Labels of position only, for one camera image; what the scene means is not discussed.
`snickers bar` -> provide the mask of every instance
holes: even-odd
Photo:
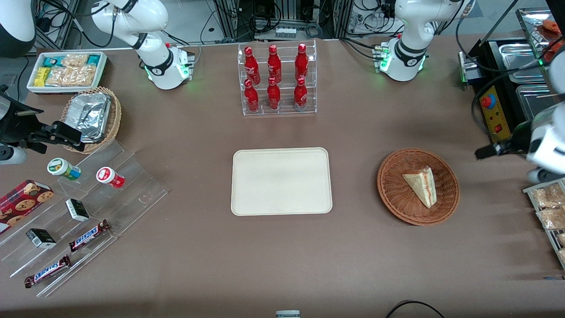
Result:
[[[71,259],[69,259],[68,255],[65,255],[61,260],[40,271],[39,273],[26,277],[24,281],[25,288],[31,288],[35,284],[42,281],[44,278],[53,275],[55,272],[58,272],[60,269],[71,266]]]
[[[81,237],[77,238],[74,242],[69,243],[69,246],[71,247],[71,252],[75,252],[79,248],[85,246],[86,244],[88,244],[88,242],[90,242],[95,237],[99,236],[100,234],[102,234],[102,232],[106,231],[109,228],[110,226],[108,225],[108,222],[106,220],[98,223],[90,231],[86,232]]]

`cookie box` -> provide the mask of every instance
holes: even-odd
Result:
[[[44,68],[45,61],[49,60],[50,58],[57,58],[64,56],[66,54],[88,54],[88,55],[98,55],[99,60],[96,66],[96,72],[94,73],[94,79],[90,86],[65,86],[65,87],[53,87],[53,86],[35,86],[35,79],[37,77],[37,73],[40,69]],[[33,92],[38,95],[42,94],[73,94],[76,92],[82,92],[87,89],[94,89],[98,87],[100,80],[102,79],[102,75],[105,70],[107,57],[101,51],[56,51],[56,52],[47,52],[41,53],[37,56],[37,61],[35,66],[33,67],[33,71],[31,76],[28,80],[27,88],[30,92]]]
[[[54,195],[50,187],[26,180],[7,195],[0,197],[0,234],[16,225]]]

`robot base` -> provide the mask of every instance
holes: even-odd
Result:
[[[186,81],[192,80],[194,71],[194,56],[188,56],[186,51],[179,48],[169,48],[173,53],[173,63],[163,75],[151,74],[147,68],[149,79],[160,89],[173,89]]]
[[[406,66],[394,52],[394,46],[397,42],[398,39],[393,38],[388,42],[381,43],[379,48],[373,49],[373,57],[383,59],[382,61],[375,61],[375,70],[377,73],[387,74],[393,80],[409,81],[416,77],[416,74],[424,67],[425,56],[419,66]]]

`white tray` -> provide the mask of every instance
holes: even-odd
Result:
[[[92,80],[92,85],[90,86],[34,86],[33,82],[37,76],[37,70],[43,66],[45,58],[59,57],[67,54],[89,54],[89,55],[100,55],[100,60],[96,66],[96,73],[94,73],[94,79]],[[107,57],[104,52],[101,51],[57,51],[41,53],[36,60],[36,64],[33,67],[33,71],[28,80],[27,88],[30,92],[35,94],[65,94],[65,93],[76,93],[82,92],[87,89],[94,89],[98,87],[100,80],[102,79],[102,74],[104,73],[104,67],[106,66]]]
[[[233,155],[233,214],[315,214],[331,209],[324,148],[240,150]]]

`small bottle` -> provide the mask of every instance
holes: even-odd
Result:
[[[274,76],[269,78],[267,94],[269,95],[269,107],[272,110],[278,110],[281,106],[281,90],[277,85],[277,81]]]
[[[261,83],[261,76],[259,75],[259,64],[257,59],[253,56],[253,49],[246,47],[245,52],[245,73],[247,78],[253,82],[253,85],[259,85]]]
[[[300,43],[298,44],[298,54],[296,55],[296,60],[294,60],[294,67],[296,72],[294,73],[294,77],[296,80],[300,78],[300,76],[308,75],[308,56],[306,56],[306,44]]]
[[[253,87],[253,82],[250,79],[246,79],[245,82],[245,103],[250,112],[256,113],[259,111],[259,95]]]
[[[118,174],[116,170],[110,167],[102,167],[96,173],[96,180],[101,183],[106,183],[119,189],[124,186],[125,178],[123,175]]]
[[[49,161],[47,171],[52,175],[62,175],[71,181],[78,179],[81,174],[79,167],[71,165],[70,162],[63,158],[55,158]]]
[[[294,89],[294,109],[304,111],[306,109],[306,95],[308,94],[308,89],[304,85],[306,82],[304,76],[300,76],[297,82],[298,85]]]
[[[269,76],[273,76],[278,83],[283,80],[283,68],[281,65],[281,58],[277,53],[277,46],[269,46],[269,60],[267,61],[269,67]]]

